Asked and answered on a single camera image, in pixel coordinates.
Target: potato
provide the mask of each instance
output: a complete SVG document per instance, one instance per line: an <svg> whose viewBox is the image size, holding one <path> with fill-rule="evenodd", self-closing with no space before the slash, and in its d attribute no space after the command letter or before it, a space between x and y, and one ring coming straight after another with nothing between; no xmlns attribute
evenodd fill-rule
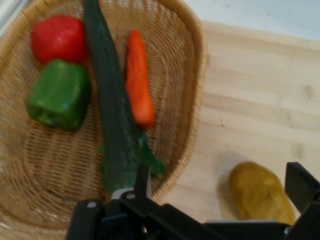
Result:
<svg viewBox="0 0 320 240"><path fill-rule="evenodd" d="M244 220L274 220L290 225L295 222L295 212L280 180L265 167L241 163L232 170L228 183Z"/></svg>

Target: cucumber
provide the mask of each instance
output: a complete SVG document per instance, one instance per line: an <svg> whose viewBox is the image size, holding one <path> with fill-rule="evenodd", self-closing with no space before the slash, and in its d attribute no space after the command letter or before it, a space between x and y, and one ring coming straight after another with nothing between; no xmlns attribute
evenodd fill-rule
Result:
<svg viewBox="0 0 320 240"><path fill-rule="evenodd" d="M102 181L111 195L135 184L142 156L139 130L115 43L98 0L84 0L84 30L95 72L105 144Z"/></svg>

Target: green bell pepper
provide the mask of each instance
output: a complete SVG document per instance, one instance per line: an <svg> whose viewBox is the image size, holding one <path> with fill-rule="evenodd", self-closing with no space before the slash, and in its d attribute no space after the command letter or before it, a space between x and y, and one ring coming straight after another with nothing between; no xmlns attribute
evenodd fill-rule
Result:
<svg viewBox="0 0 320 240"><path fill-rule="evenodd" d="M37 122L68 131L79 129L85 119L92 86L78 64L55 59L49 62L26 100L26 109Z"/></svg>

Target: wood grain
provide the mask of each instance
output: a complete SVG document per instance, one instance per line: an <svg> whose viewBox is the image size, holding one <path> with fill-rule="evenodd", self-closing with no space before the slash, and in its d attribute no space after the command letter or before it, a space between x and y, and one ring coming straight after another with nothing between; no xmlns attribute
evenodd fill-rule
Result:
<svg viewBox="0 0 320 240"><path fill-rule="evenodd" d="M320 42L203 25L209 61L197 143L161 201L201 222L237 218L226 182L240 162L284 183L286 163L299 161L320 180Z"/></svg>

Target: wicker basket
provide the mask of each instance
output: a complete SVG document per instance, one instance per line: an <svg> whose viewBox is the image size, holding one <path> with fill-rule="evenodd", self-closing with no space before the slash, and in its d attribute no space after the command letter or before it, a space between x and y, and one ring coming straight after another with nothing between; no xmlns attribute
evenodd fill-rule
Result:
<svg viewBox="0 0 320 240"><path fill-rule="evenodd" d="M101 0L121 66L127 38L141 31L146 45L156 125L149 145L168 169L153 180L158 200L187 165L198 128L206 68L206 42L199 19L180 0ZM30 48L33 24L62 13L83 17L81 0L35 0L0 44L0 237L63 239L78 201L104 196L98 153L103 136L97 89L76 133L31 120L24 101L43 66Z"/></svg>

